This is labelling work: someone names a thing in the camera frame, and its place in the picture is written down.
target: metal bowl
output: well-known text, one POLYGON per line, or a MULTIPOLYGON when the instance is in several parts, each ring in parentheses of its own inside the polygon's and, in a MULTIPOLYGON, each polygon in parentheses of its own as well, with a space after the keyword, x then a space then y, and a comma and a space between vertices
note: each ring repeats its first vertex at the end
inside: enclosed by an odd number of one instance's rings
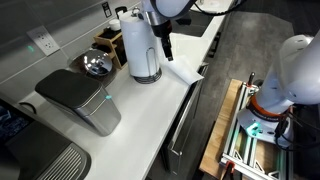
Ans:
POLYGON ((83 56, 86 70, 94 76, 107 75, 112 69, 112 60, 108 53, 97 49, 87 51, 83 56))

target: green light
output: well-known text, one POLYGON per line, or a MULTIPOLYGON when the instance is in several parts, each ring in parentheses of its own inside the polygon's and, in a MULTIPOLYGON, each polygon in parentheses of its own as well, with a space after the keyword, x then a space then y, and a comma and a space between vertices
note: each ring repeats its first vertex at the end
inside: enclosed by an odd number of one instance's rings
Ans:
POLYGON ((34 49, 33 49, 32 46, 28 46, 28 49, 29 49, 30 52, 34 52, 34 49))
POLYGON ((259 128, 258 128, 259 126, 260 126, 259 123, 257 123, 257 122, 253 123, 251 126, 249 126, 247 128, 247 132, 250 133, 250 134, 256 133, 259 130, 259 128))

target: white tile backsplash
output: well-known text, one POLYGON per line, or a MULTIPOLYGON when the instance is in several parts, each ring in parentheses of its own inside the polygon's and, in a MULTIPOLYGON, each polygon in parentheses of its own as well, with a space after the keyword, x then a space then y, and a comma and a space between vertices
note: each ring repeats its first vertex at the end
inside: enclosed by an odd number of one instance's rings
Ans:
POLYGON ((0 2, 0 92, 19 101, 68 59, 87 50, 93 36, 108 26, 118 6, 128 8, 140 0, 109 0, 112 17, 106 18, 101 0, 2 0, 0 2), (61 50, 45 57, 26 35, 44 25, 61 50))

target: dishwasher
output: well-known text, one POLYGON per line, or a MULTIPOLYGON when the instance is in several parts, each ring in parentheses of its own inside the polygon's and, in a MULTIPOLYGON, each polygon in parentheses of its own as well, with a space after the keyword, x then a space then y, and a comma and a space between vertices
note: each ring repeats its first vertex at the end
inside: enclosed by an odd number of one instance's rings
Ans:
MULTIPOLYGON (((202 63, 198 73, 205 76, 208 63, 202 63)), ((204 79, 193 83, 175 117, 168 135, 161 148, 164 166, 170 173, 178 175, 181 159, 184 157, 184 146, 188 140, 190 129, 195 123, 195 114, 204 79)))

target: kitchen counter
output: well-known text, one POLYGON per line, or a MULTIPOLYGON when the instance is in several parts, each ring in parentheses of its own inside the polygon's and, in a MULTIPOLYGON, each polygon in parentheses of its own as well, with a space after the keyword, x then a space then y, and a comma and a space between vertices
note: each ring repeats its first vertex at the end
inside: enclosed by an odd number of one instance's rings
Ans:
MULTIPOLYGON (((186 55, 194 70, 201 65, 224 16, 215 17, 201 38, 171 34, 173 55, 186 55)), ((92 158, 86 180, 144 179, 189 89, 189 85, 166 66, 159 81, 143 85, 122 69, 106 88, 122 119, 113 133, 99 137, 73 123, 55 107, 34 95, 29 102, 42 100, 39 114, 46 123, 86 150, 92 158)))

